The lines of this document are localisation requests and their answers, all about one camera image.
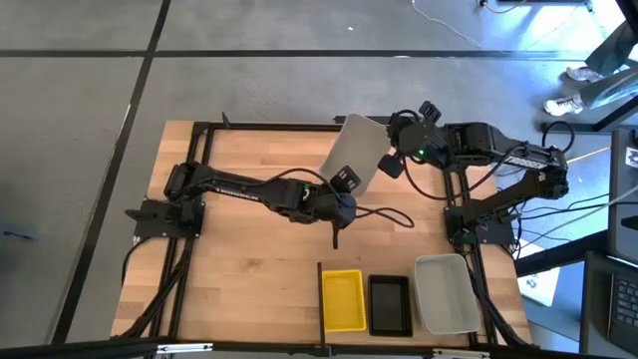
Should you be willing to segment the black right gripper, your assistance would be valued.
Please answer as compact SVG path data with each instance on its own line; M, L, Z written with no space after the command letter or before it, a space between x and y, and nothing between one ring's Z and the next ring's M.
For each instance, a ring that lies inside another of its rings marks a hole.
M411 158L417 164L440 166L442 162L442 135L436 121L442 113L430 101L425 101L415 112L401 110L391 115L387 133L392 155L383 155L378 169L393 179L403 172L403 160Z

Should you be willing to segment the yellow slotted plastic basket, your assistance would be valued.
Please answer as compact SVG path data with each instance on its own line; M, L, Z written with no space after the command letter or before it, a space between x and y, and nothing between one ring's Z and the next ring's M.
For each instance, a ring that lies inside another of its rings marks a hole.
M323 319L326 332L367 329L363 276L360 270L322 272Z

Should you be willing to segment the black slotted plastic basket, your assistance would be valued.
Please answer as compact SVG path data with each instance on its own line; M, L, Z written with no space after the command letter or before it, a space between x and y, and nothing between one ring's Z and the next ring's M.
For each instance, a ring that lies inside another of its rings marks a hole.
M372 336L413 336L408 276L371 274L368 294L369 333Z

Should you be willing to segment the person's white shoe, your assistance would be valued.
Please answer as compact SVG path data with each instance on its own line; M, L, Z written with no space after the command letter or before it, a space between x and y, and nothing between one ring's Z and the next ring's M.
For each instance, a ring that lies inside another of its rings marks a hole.
M572 80L578 82L594 83L603 79L603 76L597 74L595 71L588 67L571 68L567 67L565 74Z
M579 96L574 95L547 100L543 103L543 108L549 115L561 117L567 114L579 114L583 110L584 104Z

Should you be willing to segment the black desk base bar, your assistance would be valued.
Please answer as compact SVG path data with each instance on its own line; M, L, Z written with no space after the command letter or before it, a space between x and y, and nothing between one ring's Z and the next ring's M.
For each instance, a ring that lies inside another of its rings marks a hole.
M554 122L542 122L540 129L544 133L604 135L611 134L615 130L638 131L638 96L633 97L612 113L596 123L576 123L556 120Z

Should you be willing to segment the black rig beam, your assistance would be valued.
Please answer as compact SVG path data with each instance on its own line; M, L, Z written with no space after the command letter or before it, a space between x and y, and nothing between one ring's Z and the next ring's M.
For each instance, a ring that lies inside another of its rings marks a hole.
M0 348L0 359L131 359L142 356L157 355L160 344L176 344L167 337L160 338L115 338L104 341L89 341L64 344L47 344L38 346ZM288 355L311 355L312 348L327 344L264 344L234 342L212 343L212 351L206 352L255 352L286 353ZM409 346L364 346L364 345L327 345L336 355L388 355L418 356L432 359L432 352L437 347ZM490 353L490 359L621 359L588 356L538 349L535 347L509 347L502 345L477 344L468 348L458 348Z

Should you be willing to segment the black slanted desk leg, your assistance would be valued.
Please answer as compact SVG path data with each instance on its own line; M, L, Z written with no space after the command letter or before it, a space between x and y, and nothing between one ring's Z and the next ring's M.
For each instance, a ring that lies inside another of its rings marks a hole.
M587 252L607 252L608 231L601 230L579 239L545 249L514 262L517 277L536 274L555 267L583 261Z

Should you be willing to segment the white printed sheet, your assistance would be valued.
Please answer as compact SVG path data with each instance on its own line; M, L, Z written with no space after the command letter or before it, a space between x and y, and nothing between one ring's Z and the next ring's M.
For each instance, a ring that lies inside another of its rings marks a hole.
M527 299L550 307L558 283L560 268L541 271L517 279L520 293Z

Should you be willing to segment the person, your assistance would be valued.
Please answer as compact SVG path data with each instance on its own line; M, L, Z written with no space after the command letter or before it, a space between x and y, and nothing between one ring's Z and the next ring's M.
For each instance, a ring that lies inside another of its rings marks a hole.
M638 35L624 21L587 57L582 67L590 68L603 79L587 82L574 94L582 100L583 110L596 109L638 94L638 65L621 70L636 45Z

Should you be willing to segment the grey computer case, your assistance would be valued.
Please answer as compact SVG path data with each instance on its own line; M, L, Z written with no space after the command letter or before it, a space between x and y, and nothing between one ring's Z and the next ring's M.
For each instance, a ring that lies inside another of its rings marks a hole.
M638 229L622 224L624 218L638 216L638 169L625 165L627 147L638 149L633 134L616 130L611 141L610 198L616 199L632 188L635 190L610 206L608 251L638 265Z

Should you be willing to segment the black laptop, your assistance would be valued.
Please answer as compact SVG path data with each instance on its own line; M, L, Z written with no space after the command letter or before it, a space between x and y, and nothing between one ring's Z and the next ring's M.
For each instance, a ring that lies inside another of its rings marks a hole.
M638 359L638 267L586 254L579 352Z

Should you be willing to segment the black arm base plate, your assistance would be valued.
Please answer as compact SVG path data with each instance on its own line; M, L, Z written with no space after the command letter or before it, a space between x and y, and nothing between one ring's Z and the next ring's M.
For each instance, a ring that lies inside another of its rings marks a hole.
M145 199L139 209L126 209L125 214L136 222L137 237L189 238L200 235L204 211L202 201Z
M452 244L513 244L511 223L515 216L507 209L480 214L470 219L461 206L444 209L448 239Z

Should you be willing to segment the black aluminium table frame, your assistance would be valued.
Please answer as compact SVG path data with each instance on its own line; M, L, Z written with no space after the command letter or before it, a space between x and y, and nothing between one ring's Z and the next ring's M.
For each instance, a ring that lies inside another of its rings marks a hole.
M182 137L189 138L191 160L258 178L295 169L308 179L338 133L338 126L321 124L170 122L162 135L157 179L166 178ZM414 194L403 179L376 176L362 203L399 209L415 220L414 228L372 215L342 231L338 241L326 223L295 224L251 201L209 193L202 203L202 227L187 244L189 270L171 313L171 330L179 339L209 341L230 351L381 353L461 348L495 335L486 319L475 335L436 335L421 324L402 338L322 330L321 271L409 275L418 256L451 251L443 205Z

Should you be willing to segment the silver beam bracket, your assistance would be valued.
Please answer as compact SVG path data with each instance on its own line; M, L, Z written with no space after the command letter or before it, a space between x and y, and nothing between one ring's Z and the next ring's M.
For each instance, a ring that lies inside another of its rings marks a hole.
M434 348L432 359L490 359L490 353L458 348Z
M176 344L160 344L157 347L157 355L172 355L180 353L197 353L212 351L214 348L212 343L176 343Z

